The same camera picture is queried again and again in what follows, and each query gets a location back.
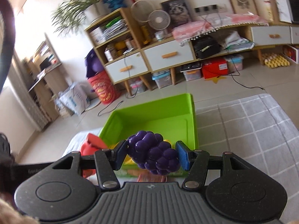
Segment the white paper bag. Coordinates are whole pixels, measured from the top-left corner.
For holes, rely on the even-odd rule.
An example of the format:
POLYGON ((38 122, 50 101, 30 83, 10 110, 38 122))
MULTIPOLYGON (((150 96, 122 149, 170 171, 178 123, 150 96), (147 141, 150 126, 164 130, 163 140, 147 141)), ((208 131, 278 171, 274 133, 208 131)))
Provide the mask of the white paper bag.
POLYGON ((55 99, 58 109, 67 108, 76 115, 81 115, 89 106, 90 99, 83 90, 81 83, 73 83, 55 99))

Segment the black bag on shelf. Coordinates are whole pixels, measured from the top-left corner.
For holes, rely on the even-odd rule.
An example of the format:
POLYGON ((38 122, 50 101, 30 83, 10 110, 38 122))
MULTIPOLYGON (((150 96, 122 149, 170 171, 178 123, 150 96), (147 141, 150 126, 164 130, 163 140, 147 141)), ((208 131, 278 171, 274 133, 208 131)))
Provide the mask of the black bag on shelf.
POLYGON ((206 59, 221 51, 221 45, 209 35, 192 40, 192 46, 197 59, 206 59))

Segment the pink cloth on sideboard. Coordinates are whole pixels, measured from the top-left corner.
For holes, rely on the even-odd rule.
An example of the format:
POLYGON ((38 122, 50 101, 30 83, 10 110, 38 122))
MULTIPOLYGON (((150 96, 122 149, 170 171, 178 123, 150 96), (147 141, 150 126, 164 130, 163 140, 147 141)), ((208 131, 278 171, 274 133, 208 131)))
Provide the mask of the pink cloth on sideboard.
POLYGON ((172 30, 172 36, 178 43, 184 44, 186 41, 199 38, 220 29, 247 25, 268 26, 269 23, 262 17, 253 15, 252 13, 228 14, 224 17, 203 19, 180 25, 172 30))

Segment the large pink pig toy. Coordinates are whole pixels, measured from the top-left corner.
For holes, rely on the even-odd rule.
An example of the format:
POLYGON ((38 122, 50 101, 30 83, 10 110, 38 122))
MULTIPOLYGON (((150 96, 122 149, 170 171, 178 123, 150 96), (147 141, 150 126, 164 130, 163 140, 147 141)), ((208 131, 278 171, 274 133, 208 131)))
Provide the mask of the large pink pig toy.
POLYGON ((81 146, 80 153, 82 156, 93 155, 96 151, 108 149, 108 146, 99 136, 88 133, 84 143, 81 146))

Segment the small white desk fan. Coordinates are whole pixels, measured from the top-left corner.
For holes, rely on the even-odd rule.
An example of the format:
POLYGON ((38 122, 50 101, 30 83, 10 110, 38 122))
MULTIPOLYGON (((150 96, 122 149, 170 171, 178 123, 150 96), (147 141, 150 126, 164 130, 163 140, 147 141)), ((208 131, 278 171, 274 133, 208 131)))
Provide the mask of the small white desk fan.
POLYGON ((171 23, 170 15, 163 10, 154 10, 148 16, 148 24, 155 31, 155 38, 162 41, 165 37, 165 30, 171 23))

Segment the white checked tablecloth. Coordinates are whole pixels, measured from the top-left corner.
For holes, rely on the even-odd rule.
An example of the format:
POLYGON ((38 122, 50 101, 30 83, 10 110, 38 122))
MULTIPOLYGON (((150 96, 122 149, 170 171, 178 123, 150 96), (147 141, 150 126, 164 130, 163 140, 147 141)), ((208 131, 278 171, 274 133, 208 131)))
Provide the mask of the white checked tablecloth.
POLYGON ((287 192, 282 221, 298 220, 298 129, 271 95, 199 108, 196 119, 204 150, 231 150, 268 173, 287 192))

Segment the potted green plant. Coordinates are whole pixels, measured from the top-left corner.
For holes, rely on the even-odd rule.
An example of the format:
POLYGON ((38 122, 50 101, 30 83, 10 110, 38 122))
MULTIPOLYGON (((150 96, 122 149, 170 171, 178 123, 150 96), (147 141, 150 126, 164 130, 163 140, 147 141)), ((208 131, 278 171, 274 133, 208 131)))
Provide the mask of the potted green plant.
POLYGON ((67 35, 78 33, 85 20, 85 10, 103 0, 64 0, 52 14, 55 32, 67 35))

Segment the green plastic storage box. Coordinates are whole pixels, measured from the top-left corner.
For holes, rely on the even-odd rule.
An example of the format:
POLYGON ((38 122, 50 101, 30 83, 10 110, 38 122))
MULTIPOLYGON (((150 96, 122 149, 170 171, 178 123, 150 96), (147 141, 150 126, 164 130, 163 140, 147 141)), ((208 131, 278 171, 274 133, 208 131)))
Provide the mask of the green plastic storage box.
POLYGON ((172 147, 183 141, 191 150, 198 148, 196 111, 191 94, 175 95, 118 109, 110 115, 99 134, 114 148, 140 130, 159 133, 172 147))

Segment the egg tray on floor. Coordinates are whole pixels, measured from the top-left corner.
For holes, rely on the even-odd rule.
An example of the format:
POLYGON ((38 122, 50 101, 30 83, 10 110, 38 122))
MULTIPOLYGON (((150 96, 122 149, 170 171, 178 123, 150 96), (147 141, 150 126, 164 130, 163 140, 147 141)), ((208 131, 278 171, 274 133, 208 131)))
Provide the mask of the egg tray on floor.
POLYGON ((262 61, 268 68, 288 67, 290 62, 281 54, 265 53, 262 54, 262 61))

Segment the red printed bucket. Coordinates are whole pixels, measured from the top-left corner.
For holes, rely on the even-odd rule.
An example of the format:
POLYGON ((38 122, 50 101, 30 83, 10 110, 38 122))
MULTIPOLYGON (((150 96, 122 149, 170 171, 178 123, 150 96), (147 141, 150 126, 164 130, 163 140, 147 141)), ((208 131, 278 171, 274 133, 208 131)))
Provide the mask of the red printed bucket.
POLYGON ((101 103, 104 105, 112 103, 121 95, 105 70, 88 78, 87 81, 91 84, 101 103))

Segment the framed cat picture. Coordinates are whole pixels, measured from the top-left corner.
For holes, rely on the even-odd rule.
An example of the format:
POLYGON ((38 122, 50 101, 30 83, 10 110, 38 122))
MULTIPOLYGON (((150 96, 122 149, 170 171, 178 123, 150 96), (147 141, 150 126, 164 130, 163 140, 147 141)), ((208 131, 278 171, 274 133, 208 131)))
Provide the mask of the framed cat picture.
POLYGON ((173 28, 193 22, 194 17, 188 0, 168 0, 161 2, 162 10, 166 11, 171 18, 173 28))

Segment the purple toy grapes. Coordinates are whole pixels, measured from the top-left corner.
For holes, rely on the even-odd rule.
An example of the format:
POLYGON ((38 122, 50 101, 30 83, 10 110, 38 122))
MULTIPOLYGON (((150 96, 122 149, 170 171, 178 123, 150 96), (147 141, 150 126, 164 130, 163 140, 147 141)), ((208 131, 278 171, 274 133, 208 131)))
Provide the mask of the purple toy grapes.
POLYGON ((181 168, 178 152, 159 133, 141 130, 127 142, 128 156, 153 175, 168 175, 181 168))

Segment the wooden sideboard with drawers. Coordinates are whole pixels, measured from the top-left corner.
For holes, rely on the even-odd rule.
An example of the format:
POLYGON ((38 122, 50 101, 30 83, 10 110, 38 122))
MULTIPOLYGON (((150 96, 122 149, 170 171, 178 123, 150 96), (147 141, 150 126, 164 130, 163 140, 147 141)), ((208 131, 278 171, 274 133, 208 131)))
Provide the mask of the wooden sideboard with drawers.
MULTIPOLYGON (((298 25, 287 23, 269 23, 268 26, 237 26, 220 29, 208 35, 227 32, 230 29, 235 29, 241 37, 252 41, 254 50, 298 44, 298 25)), ((85 32, 114 85, 118 83, 128 84, 132 78, 144 77, 147 73, 160 72, 163 69, 170 69, 173 72, 178 66, 197 61, 191 45, 192 39, 180 44, 173 36, 170 36, 162 41, 155 39, 145 46, 141 27, 128 8, 117 9, 103 18, 97 19, 85 29, 85 32), (102 34, 101 26, 117 17, 124 21, 124 28, 117 28, 115 34, 109 39, 97 41, 96 36, 102 34), (109 61, 104 53, 107 46, 114 46, 127 38, 133 38, 133 50, 109 61)))

